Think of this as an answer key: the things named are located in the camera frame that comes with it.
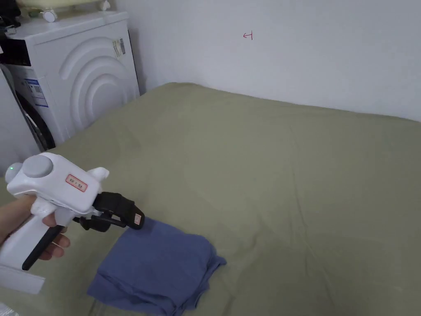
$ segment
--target finger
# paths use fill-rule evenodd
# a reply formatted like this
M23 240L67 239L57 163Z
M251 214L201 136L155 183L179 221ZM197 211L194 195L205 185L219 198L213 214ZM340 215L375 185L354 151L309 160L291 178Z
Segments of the finger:
M14 232L25 222L31 215L31 205L35 199L36 196L25 195L0 207L0 237L6 238L8 234Z
M53 257L53 256L52 256L51 254L49 254L48 252L43 252L43 253L40 255L39 259L40 259L40 260L45 260L45 261L48 261L48 260L50 260L52 257Z
M50 244L47 249L45 249L45 252L56 258L64 256L64 250L55 244Z
M56 227L56 218L54 217L54 213L46 216L43 218L43 223L47 225L48 227Z
M62 234L58 235L53 242L63 248L70 246L70 239Z

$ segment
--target white washing machine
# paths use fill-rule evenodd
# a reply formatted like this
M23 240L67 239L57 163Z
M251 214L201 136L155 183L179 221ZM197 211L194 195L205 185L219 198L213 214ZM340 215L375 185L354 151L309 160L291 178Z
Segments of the white washing machine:
M56 144L139 97L126 12L21 21L2 43L16 90L39 112Z

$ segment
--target red label sticker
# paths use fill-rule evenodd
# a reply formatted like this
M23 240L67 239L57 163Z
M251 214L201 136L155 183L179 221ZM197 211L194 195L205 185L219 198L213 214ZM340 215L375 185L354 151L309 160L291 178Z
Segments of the red label sticker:
M66 178L66 182L70 185L73 185L76 189L85 192L86 189L88 188L88 185L82 181L80 181L78 178L76 178L75 176L69 174Z

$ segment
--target blue cloth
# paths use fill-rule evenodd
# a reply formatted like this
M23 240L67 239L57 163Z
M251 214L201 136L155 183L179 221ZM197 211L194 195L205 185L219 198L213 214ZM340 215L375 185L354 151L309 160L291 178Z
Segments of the blue cloth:
M118 239L88 294L124 310L177 316L196 308L209 278L225 264L206 238L146 218L141 230L128 229Z

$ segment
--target gray circular button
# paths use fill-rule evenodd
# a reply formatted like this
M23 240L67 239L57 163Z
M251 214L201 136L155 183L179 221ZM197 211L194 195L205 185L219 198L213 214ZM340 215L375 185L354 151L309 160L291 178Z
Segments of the gray circular button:
M43 155L29 157L22 166L23 173L29 178L42 178L51 173L53 162Z
M22 163L15 162L13 165L11 165L6 170L6 175L4 176L4 180L6 180L6 183L7 184L9 184L10 182L12 182L12 180L16 177L16 175L21 170L21 168L22 168Z

